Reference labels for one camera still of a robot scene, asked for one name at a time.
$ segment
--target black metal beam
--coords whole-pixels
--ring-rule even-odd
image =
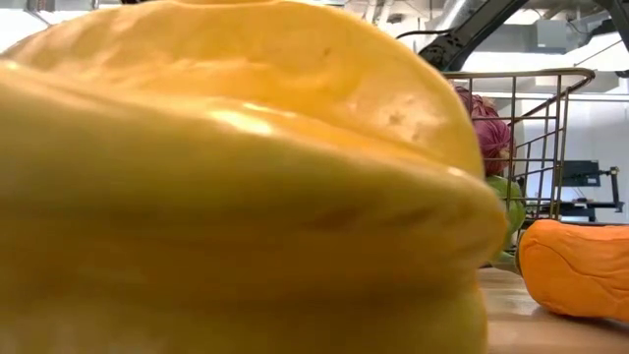
[[[620,38],[629,50],[629,1],[627,0],[594,0],[603,6],[611,16]]]
[[[420,56],[440,71],[460,71],[470,54],[528,0],[487,0],[463,25],[437,37]]]

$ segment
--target machine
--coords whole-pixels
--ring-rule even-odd
[[[470,54],[495,30],[504,24],[528,0],[486,0],[468,16],[471,3],[478,1],[453,0],[454,8],[447,23],[455,24],[451,29],[429,31],[440,34],[419,53],[424,59],[442,72],[460,71]],[[629,0],[593,0],[604,7],[629,50]],[[458,20],[465,18],[461,25]]]

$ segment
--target yellow bell pepper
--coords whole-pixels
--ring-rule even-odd
[[[0,56],[0,132],[18,353],[485,352],[506,220],[474,130],[341,11],[89,13]]]

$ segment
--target wooden surface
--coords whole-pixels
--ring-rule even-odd
[[[480,279],[489,318],[489,354],[629,354],[629,324],[552,315],[510,272],[483,269]]]

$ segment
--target shopping cart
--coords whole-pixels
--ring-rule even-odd
[[[509,158],[487,160],[508,161],[502,174],[508,181],[506,206],[509,209],[512,201],[521,201],[525,205],[526,219],[522,229],[538,219],[559,219],[570,94],[587,85],[595,73],[570,68],[443,75],[456,86],[467,89],[470,95],[487,96],[487,92],[491,92],[490,97],[495,99],[500,117],[473,119],[504,120],[510,126]],[[472,112],[474,100],[469,97],[467,101]],[[525,125],[534,129],[525,130]],[[511,195],[512,183],[519,184],[522,197]]]

